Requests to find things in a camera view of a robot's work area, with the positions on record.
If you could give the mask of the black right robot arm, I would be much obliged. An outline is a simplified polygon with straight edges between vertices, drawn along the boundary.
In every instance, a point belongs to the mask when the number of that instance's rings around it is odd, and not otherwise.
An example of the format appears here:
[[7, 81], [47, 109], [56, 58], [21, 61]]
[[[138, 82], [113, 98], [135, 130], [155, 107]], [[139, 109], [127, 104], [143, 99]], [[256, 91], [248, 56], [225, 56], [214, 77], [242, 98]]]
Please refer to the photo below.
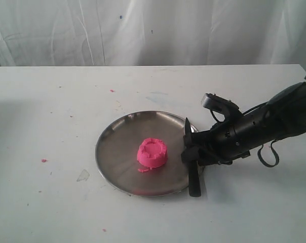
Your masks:
[[205, 94], [204, 108], [224, 115], [207, 131], [193, 133], [185, 122], [184, 164], [201, 166], [230, 164], [250, 156], [250, 150], [268, 142], [277, 142], [306, 133], [306, 82], [294, 84], [268, 102], [245, 112], [230, 100]]

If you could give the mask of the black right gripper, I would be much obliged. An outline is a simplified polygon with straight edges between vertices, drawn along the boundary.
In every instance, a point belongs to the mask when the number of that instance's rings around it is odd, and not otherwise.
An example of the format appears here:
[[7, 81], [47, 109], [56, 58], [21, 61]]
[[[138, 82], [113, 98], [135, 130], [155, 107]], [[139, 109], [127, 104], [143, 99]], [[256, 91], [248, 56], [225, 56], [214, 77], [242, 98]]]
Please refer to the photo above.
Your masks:
[[251, 116], [245, 115], [235, 121], [216, 123], [207, 131], [185, 132], [184, 144], [197, 147], [186, 148], [181, 153], [181, 161], [184, 164], [198, 161], [201, 166], [209, 166], [231, 165], [236, 159], [247, 158], [251, 153], [245, 133], [250, 127]]

